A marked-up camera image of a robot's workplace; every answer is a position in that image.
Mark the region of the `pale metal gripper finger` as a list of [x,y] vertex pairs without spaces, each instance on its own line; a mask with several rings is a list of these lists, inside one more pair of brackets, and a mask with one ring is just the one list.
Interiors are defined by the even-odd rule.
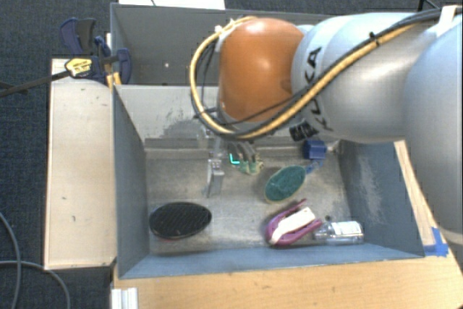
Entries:
[[211,162],[211,195],[216,196],[221,194],[221,188],[224,181],[225,171],[222,161],[214,159]]
[[207,184],[205,188],[205,196],[207,198],[209,198],[211,195],[212,186],[213,186],[213,159],[210,158],[208,159],[208,163],[207,163]]

